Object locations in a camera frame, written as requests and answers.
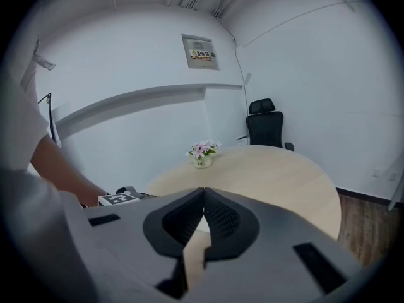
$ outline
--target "person's forearm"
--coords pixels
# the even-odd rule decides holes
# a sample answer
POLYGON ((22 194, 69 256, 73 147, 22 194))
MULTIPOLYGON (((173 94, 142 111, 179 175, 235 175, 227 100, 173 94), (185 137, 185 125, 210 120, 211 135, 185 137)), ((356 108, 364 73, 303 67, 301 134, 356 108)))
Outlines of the person's forearm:
POLYGON ((81 175, 65 159, 52 138, 42 138, 33 154, 31 164, 38 174, 60 191, 75 194, 81 204, 97 206, 98 197, 105 191, 81 175))

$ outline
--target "black wire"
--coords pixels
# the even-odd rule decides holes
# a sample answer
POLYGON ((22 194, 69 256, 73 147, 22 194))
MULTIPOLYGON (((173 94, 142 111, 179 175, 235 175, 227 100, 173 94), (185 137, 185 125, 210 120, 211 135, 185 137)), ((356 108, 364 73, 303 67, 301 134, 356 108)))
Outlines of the black wire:
POLYGON ((55 138, 55 132, 53 129, 53 118, 52 118, 52 94, 48 93, 46 96, 44 96, 43 98, 41 98, 38 101, 38 104, 41 103, 42 101, 44 101, 46 98, 49 99, 49 120, 50 120, 50 134, 52 136, 52 139, 54 142, 56 142, 56 138, 55 138))
POLYGON ((231 36, 233 37, 235 59, 237 60, 237 63, 239 63, 240 73, 241 73, 241 77, 242 77, 242 84, 243 84, 243 87, 244 87, 244 96, 245 96, 245 98, 246 98, 246 109, 247 109, 247 116, 248 116, 248 103, 247 103, 246 83, 244 82, 244 75, 242 74, 242 69, 241 69, 241 65, 240 65, 240 62, 239 62, 239 58, 237 57, 237 42, 235 41, 235 37, 234 37, 233 34, 230 32, 230 30, 227 29, 226 26, 225 26, 218 18, 216 18, 216 17, 214 17, 214 18, 215 18, 215 19, 219 22, 219 24, 221 24, 221 25, 223 26, 223 28, 226 29, 226 30, 229 32, 229 34, 231 34, 231 36))

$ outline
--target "black office chair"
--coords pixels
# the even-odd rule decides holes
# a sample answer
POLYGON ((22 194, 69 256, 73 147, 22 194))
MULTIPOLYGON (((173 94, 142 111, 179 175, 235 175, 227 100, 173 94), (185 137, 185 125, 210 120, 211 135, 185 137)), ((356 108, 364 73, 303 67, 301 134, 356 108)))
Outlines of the black office chair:
MULTIPOLYGON (((275 110, 270 98, 251 102, 246 119, 251 145, 282 148, 283 113, 275 110)), ((285 148, 295 150, 292 143, 285 143, 285 148)))

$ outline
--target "chair headrest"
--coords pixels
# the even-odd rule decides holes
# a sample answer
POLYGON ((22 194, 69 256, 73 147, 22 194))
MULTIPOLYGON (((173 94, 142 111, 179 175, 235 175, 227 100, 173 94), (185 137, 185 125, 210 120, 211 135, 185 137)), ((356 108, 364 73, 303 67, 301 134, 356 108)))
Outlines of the chair headrest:
POLYGON ((250 114, 263 114, 265 112, 275 111, 275 106, 270 98, 264 98, 250 103, 250 114))

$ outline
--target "chair armrest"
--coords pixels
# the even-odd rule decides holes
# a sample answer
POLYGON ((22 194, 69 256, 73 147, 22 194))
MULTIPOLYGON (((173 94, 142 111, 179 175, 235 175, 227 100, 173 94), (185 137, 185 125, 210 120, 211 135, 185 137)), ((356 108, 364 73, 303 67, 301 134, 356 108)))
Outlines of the chair armrest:
POLYGON ((285 148, 287 150, 291 150, 292 152, 295 150, 295 146, 292 143, 285 143, 285 148))

